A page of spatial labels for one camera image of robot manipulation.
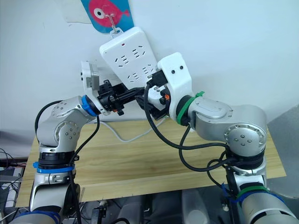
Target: white power strip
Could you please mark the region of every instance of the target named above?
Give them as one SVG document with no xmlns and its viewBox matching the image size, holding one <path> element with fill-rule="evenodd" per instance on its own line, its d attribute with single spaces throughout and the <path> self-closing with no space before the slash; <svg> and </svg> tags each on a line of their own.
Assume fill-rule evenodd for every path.
<svg viewBox="0 0 299 224">
<path fill-rule="evenodd" d="M 100 47 L 103 59 L 128 88 L 145 87 L 157 61 L 145 33 L 133 27 Z"/>
</svg>

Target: white cable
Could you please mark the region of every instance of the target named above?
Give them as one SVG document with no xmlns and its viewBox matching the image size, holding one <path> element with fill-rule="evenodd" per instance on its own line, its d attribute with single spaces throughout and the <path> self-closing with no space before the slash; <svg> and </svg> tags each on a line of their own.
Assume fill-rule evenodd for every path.
<svg viewBox="0 0 299 224">
<path fill-rule="evenodd" d="M 9 213 L 7 216 L 4 216 L 2 219 L 0 219 L 0 222 L 2 222 L 4 219 L 6 219 L 8 216 L 14 214 L 15 212 L 17 212 L 17 210 L 13 211 L 12 213 Z"/>
<path fill-rule="evenodd" d="M 0 219 L 0 222 L 2 222 L 4 219 L 6 219 L 8 216 L 10 216 L 10 215 L 12 215 L 12 214 L 14 214 L 14 213 L 16 213 L 17 212 L 17 209 L 15 210 L 15 211 L 13 211 L 12 213 L 9 213 L 7 216 L 5 216 L 5 217 L 3 217 L 2 219 Z"/>
<path fill-rule="evenodd" d="M 157 127 L 160 126 L 164 121 L 165 121 L 165 118 L 162 119 L 156 126 L 157 126 Z M 142 137 L 142 136 L 148 134 L 148 133 L 152 130 L 152 128 L 151 128 L 151 129 L 147 130 L 145 133 L 140 134 L 140 135 L 137 135 L 136 137 L 134 137 L 134 138 L 132 138 L 132 139 L 124 140 L 124 139 L 122 139 L 121 136 L 117 133 L 117 131 L 114 130 L 109 124 L 107 124 L 106 122 L 103 122 L 103 121 L 100 121 L 100 123 L 103 124 L 103 125 L 105 125 L 107 128 L 109 128 L 109 129 L 113 132 L 113 134 L 115 134 L 115 136 L 118 138 L 118 140 L 119 140 L 119 141 L 122 141 L 122 142 L 132 142 L 132 141 L 134 141 L 134 140 L 136 140 L 136 139 L 138 139 L 138 138 L 140 138 L 140 137 Z"/>
</svg>

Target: black cable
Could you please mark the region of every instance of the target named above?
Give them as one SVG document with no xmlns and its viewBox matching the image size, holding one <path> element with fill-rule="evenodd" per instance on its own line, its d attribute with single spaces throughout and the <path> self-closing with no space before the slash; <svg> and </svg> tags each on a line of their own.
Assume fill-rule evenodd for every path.
<svg viewBox="0 0 299 224">
<path fill-rule="evenodd" d="M 186 139 L 186 137 L 187 137 L 189 131 L 190 131 L 190 125 L 188 125 L 188 127 L 187 127 L 187 129 L 186 129 L 186 131 L 185 131 L 185 133 L 184 133 L 184 135 L 183 135 L 183 137 L 182 137 L 182 139 L 181 139 L 181 141 L 180 141 L 180 145 L 183 145 L 183 143 L 184 143 L 184 141 L 185 141 L 185 139 Z M 183 157 L 183 151 L 182 151 L 181 149 L 178 150 L 178 154 L 179 154 L 179 158 L 181 159 L 182 163 L 183 163 L 188 169 L 193 170 L 193 171 L 196 171 L 196 172 L 206 172 L 206 171 L 210 171 L 210 170 L 216 169 L 216 168 L 218 168 L 218 167 L 221 167 L 222 165 L 224 165 L 224 164 L 226 164 L 226 163 L 228 163 L 228 162 L 236 161 L 235 158 L 228 158 L 228 159 L 219 161 L 217 164 L 215 164 L 215 165 L 213 165 L 213 166 L 211 166 L 211 167 L 197 168 L 197 167 L 193 167 L 193 166 L 191 166 L 190 164 L 188 164 L 188 163 L 186 162 L 186 160 L 185 160 L 184 157 Z"/>
<path fill-rule="evenodd" d="M 114 220 L 113 222 L 111 222 L 110 224 L 117 224 L 118 222 L 125 222 L 126 224 L 130 224 L 130 222 L 126 219 L 126 218 L 118 218 L 116 220 Z"/>
<path fill-rule="evenodd" d="M 71 191 L 75 200 L 75 209 L 76 209 L 76 214 L 77 214 L 77 221 L 78 224 L 82 224 L 81 223 L 81 213 L 80 213 L 80 208 L 79 208 L 79 201 L 78 201 L 78 197 L 77 197 L 77 193 L 76 193 L 76 189 L 75 189 L 75 183 L 74 183 L 74 177 L 73 177 L 73 172 L 69 171 L 69 176 L 70 176 L 70 183 L 71 183 Z"/>
<path fill-rule="evenodd" d="M 155 123 L 153 122 L 152 118 L 150 117 L 150 111 L 149 111 L 149 105 L 148 105 L 148 97 L 149 97 L 149 89 L 150 86 L 147 85 L 144 90 L 144 111 L 146 118 L 153 129 L 153 131 L 156 133 L 156 135 L 167 145 L 173 147 L 173 148 L 178 148 L 181 150 L 192 150 L 192 149 L 197 149 L 197 148 L 206 148 L 206 147 L 212 147 L 212 146 L 221 146 L 221 147 L 227 147 L 226 144 L 224 143 L 218 143 L 218 142 L 213 142 L 213 143 L 206 143 L 206 144 L 200 144 L 200 145 L 195 145 L 195 146 L 181 146 L 178 144 L 175 144 L 171 141 L 169 141 L 167 138 L 165 138 L 160 131 L 157 129 Z"/>
<path fill-rule="evenodd" d="M 72 156 L 70 162 L 69 162 L 69 166 L 72 165 L 72 163 L 74 162 L 75 157 L 78 155 L 78 153 L 81 151 L 81 149 L 95 136 L 95 134 L 98 132 L 100 128 L 100 118 L 97 116 L 97 127 L 94 130 L 94 132 L 89 136 L 88 139 L 86 139 L 82 145 L 79 146 L 79 148 L 76 150 L 76 152 L 74 153 L 74 155 Z"/>
<path fill-rule="evenodd" d="M 58 104 L 58 103 L 60 103 L 61 101 L 62 101 L 62 100 L 57 100 L 57 101 L 51 102 L 51 103 L 47 104 L 46 106 L 44 106 L 44 107 L 38 112 L 38 114 L 37 114 L 37 116 L 36 116 L 35 123 L 34 123 L 34 130 L 35 130 L 35 132 L 37 132 L 38 121 L 39 121 L 39 119 L 41 118 L 42 113 L 43 113 L 49 106 L 52 106 L 52 105 L 54 105 L 54 104 Z"/>
<path fill-rule="evenodd" d="M 95 136 L 95 134 L 98 132 L 100 128 L 100 118 L 97 116 L 97 127 L 94 130 L 94 132 L 88 137 L 88 139 L 86 139 L 80 146 L 79 148 L 76 150 L 76 152 L 74 153 L 74 155 L 72 156 L 70 162 L 69 162 L 69 166 L 72 166 L 75 157 L 78 155 L 78 153 L 81 151 L 81 149 Z M 72 190 L 72 194 L 73 197 L 75 199 L 75 209 L 76 209 L 76 214 L 77 214 L 77 222 L 78 224 L 82 224 L 81 223 L 81 213 L 80 213 L 80 208 L 79 208 L 79 201 L 77 198 L 77 193 L 75 190 L 75 183 L 74 183 L 74 178 L 72 175 L 72 171 L 69 171 L 69 176 L 70 176 L 70 182 L 71 182 L 71 190 Z"/>
<path fill-rule="evenodd" d="M 210 161 L 208 162 L 208 164 L 207 164 L 206 167 L 210 167 L 210 165 L 211 165 L 213 162 L 219 162 L 219 160 L 218 160 L 218 159 L 210 160 Z M 207 176 L 210 178 L 210 180 L 211 180 L 216 186 L 218 186 L 218 187 L 221 188 L 221 184 L 219 184 L 219 183 L 218 183 L 218 182 L 211 176 L 210 171 L 207 171 L 206 173 L 207 173 Z"/>
<path fill-rule="evenodd" d="M 119 208 L 121 209 L 121 206 L 114 200 L 114 199 L 111 199 L 111 201 Z"/>
<path fill-rule="evenodd" d="M 25 167 L 25 166 L 22 166 L 22 164 L 24 164 L 24 163 L 18 163 L 15 159 L 14 159 L 14 157 L 12 157 L 11 156 L 11 154 L 9 154 L 9 153 L 7 153 L 3 148 L 0 148 L 0 150 L 2 150 L 3 152 L 0 152 L 0 153 L 4 153 L 5 155 L 6 155 L 6 169 L 5 170 L 7 170 L 7 168 L 8 168 L 8 156 L 10 157 L 10 158 L 12 158 L 12 160 L 13 160 L 13 162 L 16 164 L 16 165 L 18 165 L 19 167 Z"/>
<path fill-rule="evenodd" d="M 8 169 L 8 156 L 7 156 L 7 154 L 6 154 L 6 152 L 4 151 L 3 148 L 0 148 L 0 149 L 4 152 L 4 154 L 6 156 L 6 168 L 3 170 L 3 171 L 6 171 Z"/>
</svg>

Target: black connector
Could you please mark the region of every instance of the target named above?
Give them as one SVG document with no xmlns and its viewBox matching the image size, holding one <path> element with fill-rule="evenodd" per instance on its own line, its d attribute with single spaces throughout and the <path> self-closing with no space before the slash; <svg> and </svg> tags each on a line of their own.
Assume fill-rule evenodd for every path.
<svg viewBox="0 0 299 224">
<path fill-rule="evenodd" d="M 146 84 L 149 85 L 149 87 L 153 87 L 153 86 L 158 86 L 161 87 L 162 85 L 165 85 L 166 83 L 168 83 L 164 72 L 162 70 L 157 71 L 156 73 L 154 73 L 152 75 L 152 79 L 149 80 Z"/>
<path fill-rule="evenodd" d="M 98 100 L 108 111 L 117 112 L 118 115 L 123 115 L 124 105 L 135 100 L 136 96 L 142 96 L 144 88 L 133 88 L 128 90 L 121 83 L 112 86 L 109 80 L 105 80 L 103 85 L 100 85 Z"/>
</svg>

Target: hook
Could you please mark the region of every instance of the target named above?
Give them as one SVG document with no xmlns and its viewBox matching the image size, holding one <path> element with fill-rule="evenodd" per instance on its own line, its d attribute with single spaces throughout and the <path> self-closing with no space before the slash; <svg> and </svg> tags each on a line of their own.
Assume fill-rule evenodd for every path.
<svg viewBox="0 0 299 224">
<path fill-rule="evenodd" d="M 114 33 L 115 34 L 117 34 L 117 29 L 116 29 L 116 26 L 115 26 L 115 24 L 114 24 L 114 22 L 113 22 L 113 19 L 112 19 L 112 16 L 115 16 L 114 14 L 110 14 L 110 15 L 105 15 L 105 17 L 109 17 L 109 20 L 110 20 L 110 22 L 111 22 L 111 27 L 112 27 L 112 29 L 114 30 Z"/>
</svg>

